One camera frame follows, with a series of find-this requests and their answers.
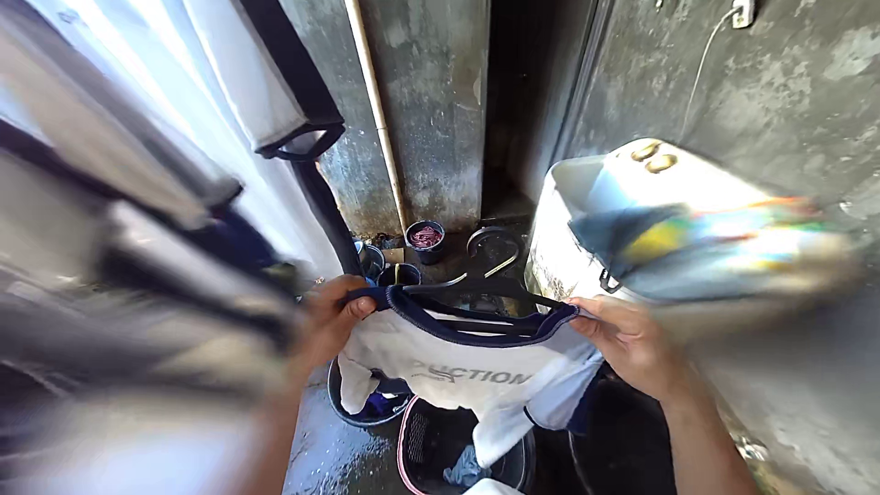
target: white t-shirt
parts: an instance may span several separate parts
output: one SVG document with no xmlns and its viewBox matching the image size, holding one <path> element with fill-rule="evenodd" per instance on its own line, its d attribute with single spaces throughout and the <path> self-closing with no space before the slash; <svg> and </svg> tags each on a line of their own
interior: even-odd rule
<svg viewBox="0 0 880 495">
<path fill-rule="evenodd" d="M 528 316 L 539 323 L 534 336 L 486 336 L 449 329 L 442 319 L 508 326 L 523 319 L 453 308 L 429 313 L 397 285 L 357 295 L 373 297 L 377 312 L 354 328 L 339 355 L 342 407 L 351 414 L 363 408 L 379 383 L 373 370 L 401 378 L 434 406 L 473 410 L 480 421 L 473 444 L 483 467 L 506 454 L 533 424 L 564 429 L 603 362 L 596 347 L 569 325 L 575 316 L 588 315 L 573 306 Z"/>
</svg>

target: weathered wall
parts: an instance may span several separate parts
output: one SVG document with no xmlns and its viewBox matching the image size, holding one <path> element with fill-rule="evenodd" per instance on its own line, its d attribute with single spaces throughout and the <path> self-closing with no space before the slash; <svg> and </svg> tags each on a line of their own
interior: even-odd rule
<svg viewBox="0 0 880 495">
<path fill-rule="evenodd" d="M 343 217 L 358 233 L 398 233 L 342 0 L 282 4 L 346 119 L 321 159 Z M 480 215 L 488 1 L 362 0 L 361 10 L 410 218 L 469 229 Z"/>
<path fill-rule="evenodd" d="M 815 196 L 880 239 L 880 2 L 760 3 L 754 26 L 718 33 L 682 135 L 706 39 L 730 2 L 617 2 L 566 157 L 660 137 L 771 190 Z M 816 491 L 880 492 L 878 301 L 867 284 L 784 329 L 695 349 L 771 456 Z"/>
<path fill-rule="evenodd" d="M 281 3 L 345 118 L 345 134 L 321 157 L 320 168 L 348 228 L 356 233 L 399 231 L 391 183 L 344 3 Z"/>
<path fill-rule="evenodd" d="M 709 50 L 728 2 L 617 2 L 568 157 L 636 137 L 684 145 L 781 193 L 842 207 L 880 234 L 880 2 L 767 0 Z"/>
</svg>

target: wet floor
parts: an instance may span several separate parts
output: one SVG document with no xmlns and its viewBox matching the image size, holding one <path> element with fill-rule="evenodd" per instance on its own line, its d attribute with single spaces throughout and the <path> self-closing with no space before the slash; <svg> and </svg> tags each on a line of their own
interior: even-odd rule
<svg viewBox="0 0 880 495">
<path fill-rule="evenodd" d="M 408 494 L 397 470 L 400 419 L 362 430 L 343 422 L 326 391 L 327 366 L 309 379 L 283 495 Z"/>
</svg>

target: black plastic hanger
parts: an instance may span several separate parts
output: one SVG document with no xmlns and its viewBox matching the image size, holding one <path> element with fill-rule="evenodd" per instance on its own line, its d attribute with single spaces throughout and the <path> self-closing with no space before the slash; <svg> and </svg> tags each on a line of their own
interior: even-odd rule
<svg viewBox="0 0 880 495">
<path fill-rule="evenodd" d="M 511 257 L 495 266 L 493 269 L 481 272 L 477 267 L 470 267 L 467 272 L 459 277 L 453 278 L 448 282 L 440 284 L 426 285 L 407 285 L 403 291 L 410 295 L 439 296 L 450 293 L 471 293 L 486 294 L 489 296 L 505 297 L 516 300 L 528 301 L 535 305 L 550 307 L 557 309 L 562 307 L 562 303 L 553 299 L 539 296 L 527 291 L 523 285 L 515 279 L 495 277 L 490 278 L 496 273 L 507 269 L 516 262 L 521 253 L 522 241 L 513 233 L 504 230 L 501 227 L 486 227 L 474 233 L 467 242 L 468 254 L 473 259 L 476 256 L 477 248 L 482 240 L 488 237 L 504 237 L 512 240 L 516 245 L 517 251 Z M 458 331 L 483 332 L 490 334 L 503 335 L 534 335 L 538 331 L 538 325 L 533 321 L 518 321 L 518 319 L 505 320 L 511 324 L 498 325 L 496 323 L 480 322 L 480 321 L 443 321 L 443 325 Z"/>
</svg>

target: white pipe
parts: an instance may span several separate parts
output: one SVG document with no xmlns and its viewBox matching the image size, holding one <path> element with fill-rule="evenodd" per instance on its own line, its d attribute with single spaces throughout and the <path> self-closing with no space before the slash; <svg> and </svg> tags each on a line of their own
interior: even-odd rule
<svg viewBox="0 0 880 495">
<path fill-rule="evenodd" d="M 388 179 L 391 181 L 391 191 L 394 194 L 394 203 L 397 205 L 397 216 L 400 219 L 400 233 L 405 233 L 409 223 L 407 213 L 403 208 L 403 195 L 400 193 L 400 181 L 397 176 L 397 166 L 394 164 L 394 155 L 391 151 L 391 138 L 388 136 L 388 128 L 385 126 L 385 113 L 382 111 L 382 100 L 379 98 L 379 88 L 376 84 L 376 73 L 373 70 L 373 60 L 370 56 L 370 47 L 367 45 L 367 33 L 363 30 L 363 18 L 361 7 L 357 0 L 345 0 L 345 10 L 348 11 L 348 23 L 351 25 L 351 33 L 355 36 L 357 58 L 361 62 L 363 80 L 367 84 L 367 95 L 370 97 L 370 107 L 373 110 L 373 120 L 376 121 L 376 130 L 379 133 L 379 145 L 382 146 L 382 155 L 385 157 L 385 168 L 388 169 Z"/>
</svg>

